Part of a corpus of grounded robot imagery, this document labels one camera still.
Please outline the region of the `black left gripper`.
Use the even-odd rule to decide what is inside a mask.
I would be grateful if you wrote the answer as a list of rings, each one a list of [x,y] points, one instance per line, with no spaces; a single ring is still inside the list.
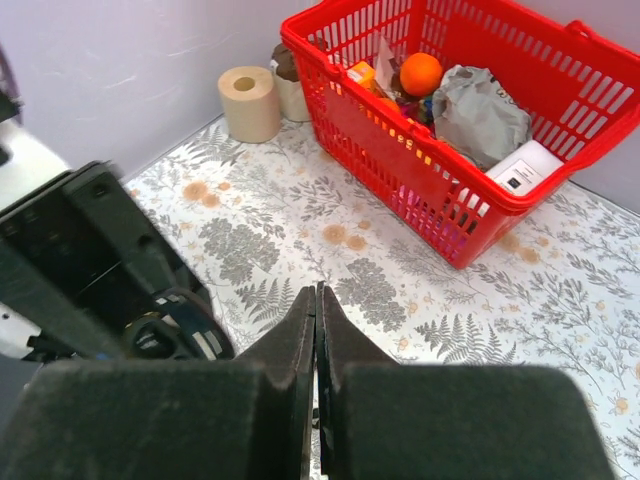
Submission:
[[[86,358],[123,358],[125,327],[159,295],[212,313],[207,289],[111,165],[74,171],[1,212],[1,302]]]

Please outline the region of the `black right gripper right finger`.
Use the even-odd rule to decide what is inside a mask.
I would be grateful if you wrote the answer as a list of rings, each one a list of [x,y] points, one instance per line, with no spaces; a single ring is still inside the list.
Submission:
[[[542,366],[403,365],[316,293],[321,469],[331,479],[610,479],[584,397]]]

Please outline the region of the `glossy black earbud charging case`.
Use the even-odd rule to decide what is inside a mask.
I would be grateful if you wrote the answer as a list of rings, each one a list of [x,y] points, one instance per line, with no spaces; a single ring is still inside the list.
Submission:
[[[184,288],[153,294],[153,307],[128,323],[122,340],[131,358],[231,360],[235,348],[204,300]]]

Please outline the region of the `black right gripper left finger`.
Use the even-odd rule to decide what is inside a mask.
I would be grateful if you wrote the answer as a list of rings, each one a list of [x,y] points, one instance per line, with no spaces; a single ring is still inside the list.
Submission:
[[[1,438],[5,479],[305,479],[316,292],[233,360],[57,362]]]

